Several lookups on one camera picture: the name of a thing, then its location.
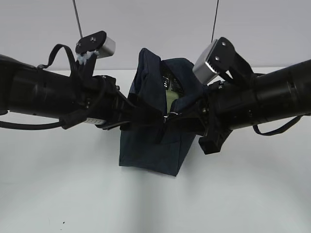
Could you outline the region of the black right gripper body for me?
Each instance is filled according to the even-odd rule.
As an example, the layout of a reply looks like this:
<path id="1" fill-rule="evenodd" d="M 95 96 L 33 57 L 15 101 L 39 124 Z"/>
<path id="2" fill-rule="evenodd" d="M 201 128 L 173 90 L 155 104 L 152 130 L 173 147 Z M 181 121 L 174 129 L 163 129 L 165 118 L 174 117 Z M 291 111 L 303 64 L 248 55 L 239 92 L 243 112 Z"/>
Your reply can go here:
<path id="1" fill-rule="evenodd" d="M 190 106 L 191 113 L 199 119 L 202 125 L 196 132 L 201 135 L 199 145 L 205 155 L 219 153 L 232 133 L 232 130 L 216 116 L 214 100 L 215 93 L 207 85 L 199 82 L 195 84 L 193 101 Z"/>

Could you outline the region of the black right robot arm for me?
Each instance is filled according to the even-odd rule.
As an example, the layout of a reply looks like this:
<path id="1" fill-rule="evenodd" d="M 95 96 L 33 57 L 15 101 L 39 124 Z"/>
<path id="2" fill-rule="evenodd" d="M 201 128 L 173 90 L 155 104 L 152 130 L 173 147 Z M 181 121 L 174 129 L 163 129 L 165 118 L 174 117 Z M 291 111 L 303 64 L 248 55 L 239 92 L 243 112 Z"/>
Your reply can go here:
<path id="1" fill-rule="evenodd" d="M 216 81 L 194 104 L 167 119 L 169 129 L 199 135 L 204 154 L 220 152 L 235 129 L 281 134 L 311 114 L 309 60 L 268 73 L 254 74 L 248 87 Z"/>

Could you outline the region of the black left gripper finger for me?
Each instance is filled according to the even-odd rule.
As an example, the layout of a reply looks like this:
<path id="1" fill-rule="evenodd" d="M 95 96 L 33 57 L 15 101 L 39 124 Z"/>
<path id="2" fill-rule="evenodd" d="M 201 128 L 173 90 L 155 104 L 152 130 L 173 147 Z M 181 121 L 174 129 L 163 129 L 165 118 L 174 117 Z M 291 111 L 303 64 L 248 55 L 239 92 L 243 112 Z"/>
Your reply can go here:
<path id="1" fill-rule="evenodd" d="M 135 93 L 128 94 L 122 113 L 130 121 L 159 121 L 163 118 L 162 111 L 152 107 Z"/>
<path id="2" fill-rule="evenodd" d="M 161 143 L 163 138 L 163 123 L 156 122 L 151 125 L 138 125 L 125 123 L 120 126 L 120 143 L 143 142 Z"/>

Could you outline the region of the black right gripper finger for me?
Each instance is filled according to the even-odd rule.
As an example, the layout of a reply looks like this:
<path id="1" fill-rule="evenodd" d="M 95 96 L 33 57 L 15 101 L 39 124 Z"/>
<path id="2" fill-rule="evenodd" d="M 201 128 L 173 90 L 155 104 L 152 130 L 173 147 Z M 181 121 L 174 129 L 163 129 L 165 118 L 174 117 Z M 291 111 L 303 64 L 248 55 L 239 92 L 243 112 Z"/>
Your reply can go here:
<path id="1" fill-rule="evenodd" d="M 203 136 L 206 131 L 202 113 L 197 107 L 171 112 L 167 116 L 167 129 L 182 133 L 194 133 Z"/>

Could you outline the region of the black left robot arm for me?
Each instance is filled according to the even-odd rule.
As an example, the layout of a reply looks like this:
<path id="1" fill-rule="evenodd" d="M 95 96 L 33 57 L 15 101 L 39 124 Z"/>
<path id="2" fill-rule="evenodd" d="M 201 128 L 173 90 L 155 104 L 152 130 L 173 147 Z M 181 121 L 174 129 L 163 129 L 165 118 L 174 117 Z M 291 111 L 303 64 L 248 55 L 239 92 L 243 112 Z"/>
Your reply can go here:
<path id="1" fill-rule="evenodd" d="M 81 123 L 132 130 L 163 122 L 160 110 L 137 94 L 124 96 L 113 77 L 65 76 L 5 55 L 0 57 L 0 111 L 54 119 L 48 124 L 0 124 L 15 130 L 69 129 Z"/>

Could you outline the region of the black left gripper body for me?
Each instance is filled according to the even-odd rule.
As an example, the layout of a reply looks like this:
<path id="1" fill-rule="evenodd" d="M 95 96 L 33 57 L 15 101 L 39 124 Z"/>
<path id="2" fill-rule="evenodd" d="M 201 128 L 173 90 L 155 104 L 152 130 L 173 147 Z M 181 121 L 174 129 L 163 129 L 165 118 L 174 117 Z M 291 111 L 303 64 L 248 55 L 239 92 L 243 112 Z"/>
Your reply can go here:
<path id="1" fill-rule="evenodd" d="M 121 93 L 115 78 L 97 75 L 84 79 L 79 94 L 82 107 L 88 111 L 86 123 L 102 130 L 130 123 L 133 104 Z"/>

